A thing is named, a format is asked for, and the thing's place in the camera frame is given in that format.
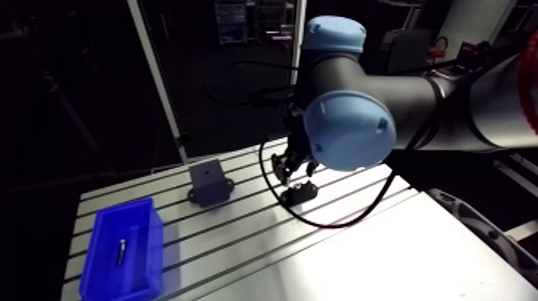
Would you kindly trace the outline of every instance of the black object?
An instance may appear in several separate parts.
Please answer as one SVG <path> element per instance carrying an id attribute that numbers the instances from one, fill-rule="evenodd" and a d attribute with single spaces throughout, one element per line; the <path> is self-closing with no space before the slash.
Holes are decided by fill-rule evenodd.
<path id="1" fill-rule="evenodd" d="M 290 131 L 287 136 L 287 148 L 282 155 L 271 156 L 271 163 L 276 178 L 287 185 L 291 175 L 304 163 L 308 163 L 307 174 L 309 177 L 319 165 L 313 158 L 308 144 L 307 133 L 304 130 L 301 115 L 294 115 L 293 110 L 287 112 L 284 126 Z"/>
<path id="2" fill-rule="evenodd" d="M 280 198 L 282 202 L 289 208 L 297 206 L 300 203 L 310 201 L 318 195 L 318 187 L 312 182 L 308 181 L 304 184 L 297 184 L 294 187 L 288 188 L 284 191 Z"/>
<path id="3" fill-rule="evenodd" d="M 189 167 L 193 188 L 188 199 L 200 207 L 210 207 L 230 198 L 234 182 L 224 176 L 220 161 L 213 160 Z"/>

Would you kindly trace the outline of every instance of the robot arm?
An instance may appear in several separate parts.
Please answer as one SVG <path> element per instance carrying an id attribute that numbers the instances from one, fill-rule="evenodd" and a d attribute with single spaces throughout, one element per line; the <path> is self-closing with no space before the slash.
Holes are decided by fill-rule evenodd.
<path id="1" fill-rule="evenodd" d="M 288 149 L 273 156 L 281 182 L 301 164 L 353 171 L 403 149 L 458 82 L 371 76 L 358 63 L 366 30 L 340 17 L 313 18 L 305 29 Z M 517 97 L 519 59 L 510 58 L 457 92 L 456 103 L 415 149 L 484 151 L 538 146 Z"/>

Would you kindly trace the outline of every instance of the wall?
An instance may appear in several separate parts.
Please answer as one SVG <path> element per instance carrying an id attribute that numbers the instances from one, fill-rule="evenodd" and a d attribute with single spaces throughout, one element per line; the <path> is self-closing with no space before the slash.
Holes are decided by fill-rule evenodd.
<path id="1" fill-rule="evenodd" d="M 461 42 L 495 41 L 516 0 L 454 0 L 439 36 L 448 39 L 445 59 L 457 56 Z"/>

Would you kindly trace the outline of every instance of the small metal part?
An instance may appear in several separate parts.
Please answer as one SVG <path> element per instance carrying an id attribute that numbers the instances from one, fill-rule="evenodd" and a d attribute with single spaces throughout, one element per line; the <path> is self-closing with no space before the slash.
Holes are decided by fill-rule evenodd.
<path id="1" fill-rule="evenodd" d="M 125 250 L 127 249 L 127 241 L 125 239 L 119 240 L 119 253 L 118 253 L 118 261 L 116 264 L 118 266 L 121 266 L 123 263 L 123 258 L 125 257 Z"/>
<path id="2" fill-rule="evenodd" d="M 297 206 L 300 203 L 310 201 L 318 195 L 318 187 L 308 181 L 304 184 L 295 184 L 284 191 L 280 198 L 287 207 Z"/>

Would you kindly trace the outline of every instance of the machine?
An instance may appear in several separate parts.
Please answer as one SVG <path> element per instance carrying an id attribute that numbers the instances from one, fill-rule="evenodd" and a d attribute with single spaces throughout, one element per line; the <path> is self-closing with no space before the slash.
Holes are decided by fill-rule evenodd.
<path id="1" fill-rule="evenodd" d="M 358 57 L 366 29 L 347 18 L 320 16 L 306 26 L 286 126 L 288 148 L 271 157 L 283 185 L 307 164 L 353 171 L 383 161 L 393 149 L 493 151 L 538 146 L 532 94 L 536 37 L 523 54 L 484 60 L 460 78 L 371 76 Z M 297 219 L 317 227 L 360 221 L 383 198 L 346 225 L 319 225 L 291 209 L 316 196 L 312 182 L 273 194 Z"/>

